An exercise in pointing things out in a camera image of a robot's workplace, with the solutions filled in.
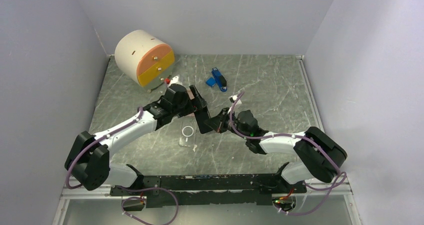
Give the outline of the clear transparent phone case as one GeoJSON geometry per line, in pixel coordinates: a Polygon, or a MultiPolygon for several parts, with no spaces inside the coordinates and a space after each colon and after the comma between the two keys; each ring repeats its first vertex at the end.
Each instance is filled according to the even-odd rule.
{"type": "Polygon", "coordinates": [[[197,123],[194,116],[185,116],[179,119],[178,146],[193,149],[196,143],[197,123]]]}

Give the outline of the pink phone case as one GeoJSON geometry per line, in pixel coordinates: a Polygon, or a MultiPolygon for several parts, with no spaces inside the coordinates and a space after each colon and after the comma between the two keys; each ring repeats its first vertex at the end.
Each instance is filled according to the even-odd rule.
{"type": "Polygon", "coordinates": [[[192,93],[191,90],[187,90],[186,93],[187,93],[187,97],[188,97],[189,101],[191,101],[195,98],[195,96],[194,96],[194,94],[192,93]]]}

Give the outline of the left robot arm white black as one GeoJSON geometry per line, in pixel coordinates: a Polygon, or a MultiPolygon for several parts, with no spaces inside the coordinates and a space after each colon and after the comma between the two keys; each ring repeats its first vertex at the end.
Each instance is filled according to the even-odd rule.
{"type": "Polygon", "coordinates": [[[174,118],[194,114],[199,131],[210,132],[204,123],[210,118],[207,105],[194,85],[186,88],[171,84],[158,100],[138,107],[135,115],[118,125],[95,134],[81,132],[64,164],[66,187],[84,187],[92,191],[107,184],[121,187],[130,195],[139,194],[145,188],[144,175],[130,164],[112,164],[111,157],[134,140],[171,123],[174,118]]]}

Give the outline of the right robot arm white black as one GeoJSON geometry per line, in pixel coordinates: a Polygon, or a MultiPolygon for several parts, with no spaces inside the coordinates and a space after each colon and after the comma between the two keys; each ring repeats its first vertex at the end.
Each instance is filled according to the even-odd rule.
{"type": "Polygon", "coordinates": [[[295,183],[318,179],[330,183],[340,172],[347,152],[318,127],[311,126],[298,133],[275,133],[259,127],[250,110],[238,114],[228,107],[203,121],[207,131],[229,131],[245,139],[249,150],[255,154],[282,153],[296,155],[299,161],[283,165],[276,173],[275,187],[288,192],[295,183]]]}

